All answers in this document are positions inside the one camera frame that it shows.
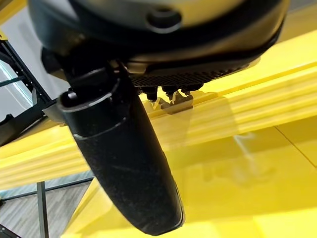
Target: black plastic part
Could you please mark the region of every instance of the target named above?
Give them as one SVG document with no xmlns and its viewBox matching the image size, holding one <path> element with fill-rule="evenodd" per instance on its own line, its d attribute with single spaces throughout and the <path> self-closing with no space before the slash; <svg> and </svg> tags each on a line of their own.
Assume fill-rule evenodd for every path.
<svg viewBox="0 0 317 238">
<path fill-rule="evenodd" d="M 132 225 L 153 236 L 182 226 L 177 187 L 129 79 L 90 102 L 78 104 L 66 92 L 58 103 L 101 186 Z"/>
<path fill-rule="evenodd" d="M 39 104 L 29 108 L 17 117 L 8 114 L 0 122 L 0 146 L 15 140 L 27 127 L 42 118 L 44 113 Z"/>
<path fill-rule="evenodd" d="M 0 238 L 21 238 L 16 233 L 10 231 L 7 227 L 0 224 Z"/>
<path fill-rule="evenodd" d="M 261 19 L 281 0 L 246 0 L 216 20 L 171 34 L 123 27 L 96 16 L 75 0 L 69 2 L 78 19 L 54 11 L 44 1 L 28 1 L 35 30 L 46 48 L 66 55 L 85 39 L 95 38 L 129 56 L 195 47 L 224 39 Z"/>
</svg>

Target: black plastic housing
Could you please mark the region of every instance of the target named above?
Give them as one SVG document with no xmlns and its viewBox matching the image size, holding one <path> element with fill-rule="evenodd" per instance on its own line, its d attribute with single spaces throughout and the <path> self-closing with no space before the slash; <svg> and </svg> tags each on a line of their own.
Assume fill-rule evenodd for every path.
<svg viewBox="0 0 317 238">
<path fill-rule="evenodd" d="M 89 102 L 64 93 L 58 103 L 101 186 L 132 225 L 153 236 L 182 226 L 177 187 L 129 79 Z"/>
</svg>

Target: yellow panel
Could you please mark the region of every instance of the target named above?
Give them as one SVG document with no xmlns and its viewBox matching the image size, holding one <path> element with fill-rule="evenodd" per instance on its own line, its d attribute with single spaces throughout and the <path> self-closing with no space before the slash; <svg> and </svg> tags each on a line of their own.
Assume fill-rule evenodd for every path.
<svg viewBox="0 0 317 238">
<path fill-rule="evenodd" d="M 27 0 L 12 0 L 0 11 L 0 24 L 6 22 L 9 18 L 24 8 L 26 4 Z"/>
<path fill-rule="evenodd" d="M 174 153 L 184 146 L 317 115 L 316 42 L 314 31 L 277 44 L 255 66 L 193 92 L 192 102 L 168 108 L 157 102 L 153 108 L 145 101 L 163 150 Z M 173 114 L 191 103 L 192 109 Z M 0 189 L 87 169 L 66 126 L 47 126 L 0 148 Z"/>
<path fill-rule="evenodd" d="M 277 127 L 317 167 L 317 117 Z"/>
<path fill-rule="evenodd" d="M 317 208 L 257 216 L 254 221 L 268 238 L 316 238 Z"/>
<path fill-rule="evenodd" d="M 293 232 L 315 229 L 316 219 L 305 220 L 306 225 L 296 223 L 317 216 L 316 211 L 287 214 L 317 210 L 316 170 L 274 127 L 166 155 L 184 203 L 186 223 L 162 238 L 274 238 L 271 233 L 277 223 L 270 218 L 275 219 L 275 214 L 281 217 L 279 223 L 293 224 Z M 286 225 L 279 229 L 279 234 L 288 234 Z M 87 190 L 63 237 L 74 234 L 148 237 L 127 223 L 97 181 Z"/>
</svg>

